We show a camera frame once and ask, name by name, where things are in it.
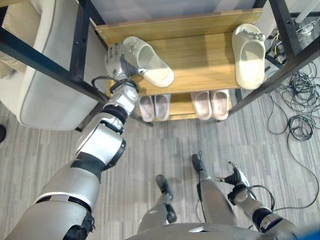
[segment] black metal frame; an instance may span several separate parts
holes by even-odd
[[[0,8],[0,26],[5,18],[7,8],[7,6]],[[109,97],[84,81],[90,19],[97,25],[105,24],[103,18],[90,0],[80,0],[69,70],[52,61],[2,27],[0,27],[0,51],[18,59],[58,82],[97,100],[100,104],[104,104]],[[99,39],[106,50],[108,50],[108,45],[100,37]],[[146,125],[152,126],[152,123],[144,122],[141,117],[135,113],[132,113],[131,117]]]
[[[249,95],[233,106],[229,111],[229,115],[236,113],[261,95],[272,92],[282,83],[282,81],[320,56],[320,36],[305,49],[302,49],[285,0],[269,0],[269,2],[283,42],[287,63],[285,65],[277,65],[279,70],[258,89],[253,90]]]
[[[302,50],[285,0],[269,0],[269,2],[277,27],[279,29],[281,40],[283,42],[287,63],[284,66],[278,65],[280,69],[258,89],[252,91],[244,99],[241,99],[241,92],[237,91],[237,100],[239,102],[230,110],[229,115],[239,111],[260,97],[262,94],[273,91],[287,77],[291,76],[305,65],[313,61],[315,58],[320,56],[319,37]],[[265,3],[266,0],[256,0],[253,7],[261,8]],[[7,7],[0,8],[0,23],[3,22],[6,9]],[[90,0],[80,0],[69,70],[64,69],[56,62],[36,51],[31,46],[24,43],[22,40],[15,37],[2,27],[0,27],[0,51],[18,59],[26,65],[31,66],[37,71],[48,75],[60,83],[63,83],[97,100],[99,103],[104,104],[108,97],[93,86],[84,82],[84,69],[90,18],[98,25],[105,24],[104,20]],[[106,43],[101,38],[99,39],[105,48],[108,49]],[[142,119],[136,114],[132,114],[131,117],[149,126],[152,126],[152,123],[146,123],[142,121]]]

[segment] robot leg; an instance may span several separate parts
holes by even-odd
[[[209,176],[198,154],[192,155],[192,164],[199,177],[197,192],[203,205],[205,222],[235,226],[237,219],[232,208]]]

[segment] gray carpet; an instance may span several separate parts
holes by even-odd
[[[279,96],[273,95],[281,103]],[[157,174],[165,175],[171,184],[177,221],[197,222],[197,179],[190,158],[200,150],[212,175],[227,176],[231,172],[228,161],[233,161],[247,174],[251,184],[265,185],[273,192],[276,208],[309,203],[315,196],[315,180],[291,157],[288,132],[282,135],[268,132],[270,111],[271,102],[264,95],[219,123],[179,120],[157,122],[150,128],[130,119],[124,133],[126,151],[116,167],[102,175],[94,211],[96,230],[88,239],[123,240],[134,235],[141,217],[160,196],[155,182]],[[7,127],[7,137],[0,144],[0,239],[3,239],[50,177],[72,159],[81,134],[23,127],[2,104],[0,123]],[[284,117],[276,109],[271,127],[280,131],[284,125]],[[290,142],[297,158],[320,177],[320,132],[315,131],[309,141]],[[225,194],[232,189],[224,183],[218,185]],[[255,192],[259,200],[270,205],[266,192]],[[238,226],[251,225],[239,209],[232,208]],[[318,199],[307,209],[278,213],[298,226],[309,226],[320,224],[319,212]]]

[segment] sofa cushion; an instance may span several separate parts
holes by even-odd
[[[28,45],[35,43],[41,16],[30,2],[22,2],[8,6],[2,27]],[[24,72],[26,65],[0,51],[0,60],[9,67]]]
[[[14,69],[0,60],[0,79],[12,73]]]

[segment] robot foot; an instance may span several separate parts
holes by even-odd
[[[169,198],[172,201],[174,199],[174,195],[172,194],[172,192],[169,188],[169,184],[168,184],[168,181],[165,178],[165,176],[159,174],[158,176],[156,176],[155,180],[156,180],[156,184],[158,185],[161,193],[169,194]]]
[[[191,159],[193,168],[197,173],[199,173],[200,171],[207,171],[204,163],[201,161],[201,157],[199,156],[199,154],[193,154]]]
[[[167,221],[172,224],[175,221],[177,221],[177,215],[176,212],[174,210],[174,207],[171,204],[166,204],[166,211],[167,211],[167,215],[166,215],[166,219]]]

